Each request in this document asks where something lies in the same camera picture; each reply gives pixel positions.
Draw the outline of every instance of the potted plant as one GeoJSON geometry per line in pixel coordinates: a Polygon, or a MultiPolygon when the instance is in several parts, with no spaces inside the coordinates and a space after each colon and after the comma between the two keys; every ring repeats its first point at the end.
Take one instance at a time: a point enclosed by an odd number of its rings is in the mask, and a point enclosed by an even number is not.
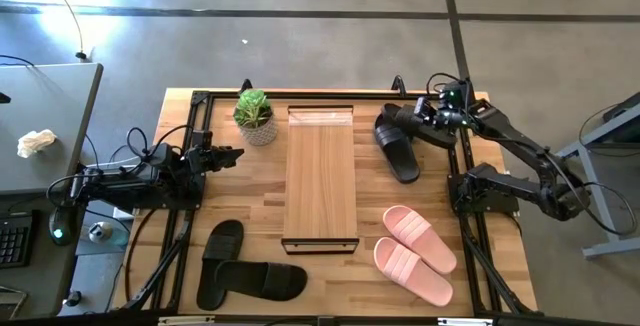
{"type": "Polygon", "coordinates": [[[242,136],[254,146],[266,145],[278,134],[271,104],[262,90],[242,92],[233,110],[233,119],[242,136]]]}

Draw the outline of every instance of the wooden board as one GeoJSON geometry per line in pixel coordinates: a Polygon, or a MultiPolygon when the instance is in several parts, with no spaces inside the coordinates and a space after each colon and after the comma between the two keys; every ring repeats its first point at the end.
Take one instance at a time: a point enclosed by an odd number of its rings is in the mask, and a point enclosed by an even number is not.
{"type": "MultiPolygon", "coordinates": [[[[353,109],[290,109],[288,133],[283,238],[356,238],[353,109]]],[[[295,252],[346,247],[318,242],[288,247],[295,252]]]]}
{"type": "MultiPolygon", "coordinates": [[[[158,123],[156,140],[187,119],[193,89],[168,89],[158,123]]],[[[486,94],[477,93],[476,97],[486,94]]],[[[185,279],[179,311],[181,314],[211,313],[200,310],[196,293],[202,267],[202,252],[209,233],[219,222],[237,219],[245,225],[240,259],[272,261],[299,265],[309,273],[306,290],[288,302],[271,302],[229,293],[224,305],[214,314],[239,315],[366,315],[366,316],[469,316],[472,314],[469,286],[462,252],[460,228],[450,210],[446,190],[447,153],[424,142],[413,148],[421,167],[420,178],[412,184],[397,182],[373,137],[373,124],[384,101],[353,101],[353,150],[355,159],[356,218],[360,246],[353,255],[288,256],[280,245],[283,235],[286,189],[288,128],[285,127],[290,104],[318,104],[318,100],[272,100],[279,133],[276,140],[262,147],[248,145],[232,118],[234,102],[217,100],[213,108],[214,144],[244,147],[238,166],[207,175],[206,195],[197,212],[190,240],[185,279]],[[373,263],[373,246],[382,236],[390,236],[382,223],[384,211],[395,204],[414,208],[425,217],[444,242],[453,249],[458,266],[447,276],[454,287],[452,302],[437,308],[386,279],[373,263]]],[[[167,141],[179,145],[182,132],[167,141]]],[[[489,162],[504,171],[500,147],[490,141],[471,137],[476,163],[489,162]]],[[[462,153],[459,164],[464,169],[462,153]]],[[[156,212],[140,233],[131,264],[131,290],[135,293],[156,267],[167,213],[156,212]]],[[[142,216],[136,217],[135,232],[142,216]]],[[[487,227],[494,263],[506,282],[528,307],[536,303],[527,262],[518,229],[501,214],[487,214],[487,227]]],[[[171,290],[170,270],[165,283],[164,301],[171,290]]],[[[487,281],[483,272],[481,291],[488,304],[487,281]]],[[[118,280],[114,306],[124,304],[123,277],[118,280]]]]}

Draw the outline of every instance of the pink slide sandal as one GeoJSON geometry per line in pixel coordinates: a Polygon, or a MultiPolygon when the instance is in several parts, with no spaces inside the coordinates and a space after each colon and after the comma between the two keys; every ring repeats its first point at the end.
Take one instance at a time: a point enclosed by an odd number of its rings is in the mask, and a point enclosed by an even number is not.
{"type": "Polygon", "coordinates": [[[451,284],[395,240],[388,237],[378,240],[373,258],[385,276],[425,301],[440,307],[451,301],[451,284]]]}
{"type": "Polygon", "coordinates": [[[393,236],[417,253],[436,272],[446,275],[456,268],[456,255],[417,212],[398,205],[388,209],[382,219],[393,236]]]}

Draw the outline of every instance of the black slide sandal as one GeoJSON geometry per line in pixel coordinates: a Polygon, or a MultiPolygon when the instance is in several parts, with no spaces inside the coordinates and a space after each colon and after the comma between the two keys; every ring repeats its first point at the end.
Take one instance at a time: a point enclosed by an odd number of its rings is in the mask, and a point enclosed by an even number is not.
{"type": "Polygon", "coordinates": [[[274,262],[223,261],[216,271],[216,284],[249,296],[288,301],[304,290],[307,272],[274,262]]]}
{"type": "Polygon", "coordinates": [[[412,183],[420,176],[420,167],[411,148],[411,140],[402,130],[379,115],[373,126],[378,146],[387,158],[391,173],[403,184],[412,183]]]}
{"type": "Polygon", "coordinates": [[[401,128],[408,135],[415,136],[434,146],[452,149],[456,146],[457,138],[446,131],[438,131],[422,123],[422,119],[413,113],[413,106],[402,107],[388,103],[382,106],[382,116],[385,121],[401,128]]]}
{"type": "Polygon", "coordinates": [[[237,220],[219,223],[202,254],[202,273],[196,302],[203,310],[213,311],[222,305],[227,291],[216,285],[216,270],[225,260],[237,260],[244,239],[244,227],[237,220]]]}

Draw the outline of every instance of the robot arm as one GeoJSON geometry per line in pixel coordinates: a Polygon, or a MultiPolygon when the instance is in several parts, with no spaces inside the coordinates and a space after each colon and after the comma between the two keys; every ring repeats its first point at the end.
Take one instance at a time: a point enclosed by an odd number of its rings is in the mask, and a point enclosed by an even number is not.
{"type": "Polygon", "coordinates": [[[211,146],[210,131],[195,131],[197,144],[184,155],[166,143],[157,145],[149,158],[133,169],[84,169],[74,179],[67,206],[86,206],[102,200],[131,212],[138,209],[195,210],[199,208],[205,172],[236,165],[243,149],[211,146]]]}
{"type": "Polygon", "coordinates": [[[493,166],[482,163],[467,171],[459,185],[458,194],[468,201],[482,198],[487,190],[512,195],[532,202],[548,216],[566,221],[577,216],[588,205],[587,191],[582,181],[573,174],[565,162],[515,129],[509,118],[487,100],[476,100],[469,80],[454,81],[439,92],[439,102],[432,106],[426,98],[420,98],[414,113],[425,124],[441,132],[454,132],[458,128],[470,128],[476,135],[495,141],[534,169],[539,182],[519,179],[499,173],[493,166]],[[562,174],[574,189],[580,190],[580,200],[569,185],[558,182],[562,174]]]}

